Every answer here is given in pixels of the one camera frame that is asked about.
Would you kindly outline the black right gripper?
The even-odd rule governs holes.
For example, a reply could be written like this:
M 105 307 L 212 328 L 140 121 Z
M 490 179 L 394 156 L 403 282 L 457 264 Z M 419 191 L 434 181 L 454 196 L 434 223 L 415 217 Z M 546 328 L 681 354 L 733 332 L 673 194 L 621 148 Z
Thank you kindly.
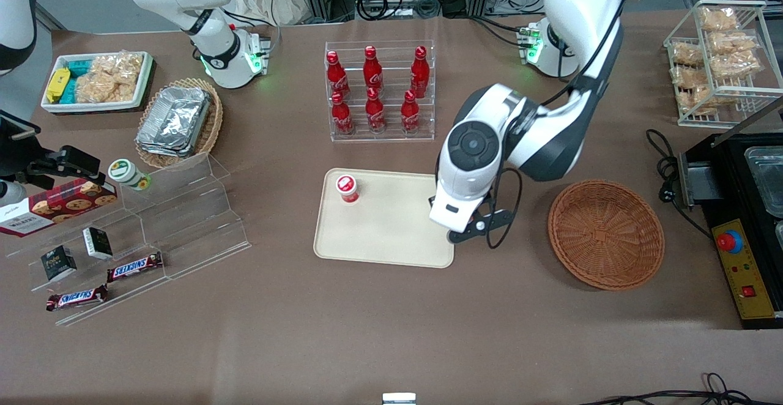
M 40 132 L 38 126 L 2 111 L 2 180 L 51 190 L 59 169 L 75 177 L 102 176 L 98 158 L 73 146 L 63 146 L 59 151 L 44 148 L 37 140 Z

